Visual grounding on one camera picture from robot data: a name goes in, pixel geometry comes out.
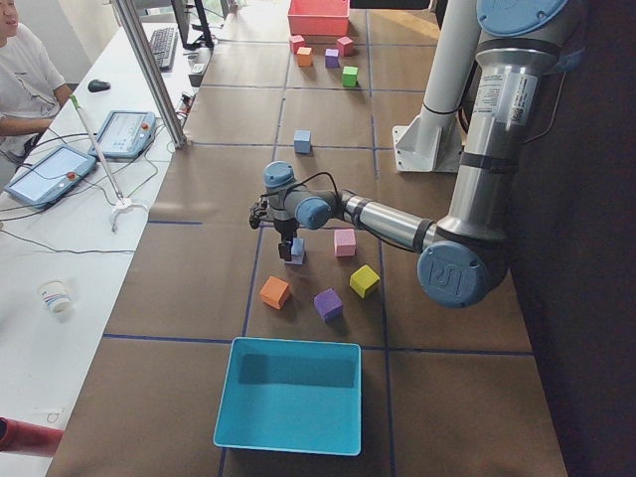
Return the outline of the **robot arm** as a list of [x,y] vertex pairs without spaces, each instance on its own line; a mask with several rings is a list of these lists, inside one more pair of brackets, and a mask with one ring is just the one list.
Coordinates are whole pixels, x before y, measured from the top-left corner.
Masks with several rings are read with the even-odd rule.
[[279,256],[289,259],[299,228],[338,219],[417,253],[418,280],[435,302],[481,301],[507,272],[504,215],[535,94],[544,76],[566,66],[563,48],[586,11],[583,1],[448,3],[420,113],[393,133],[400,171],[455,174],[441,220],[344,189],[311,190],[276,161],[264,168],[250,225],[272,223]]

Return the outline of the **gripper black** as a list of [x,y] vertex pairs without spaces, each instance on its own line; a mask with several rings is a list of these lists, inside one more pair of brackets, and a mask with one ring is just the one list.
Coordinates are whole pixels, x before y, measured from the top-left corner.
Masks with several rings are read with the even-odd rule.
[[298,222],[296,219],[273,220],[274,228],[281,235],[281,242],[278,244],[278,254],[282,260],[290,259],[290,243],[298,239]]

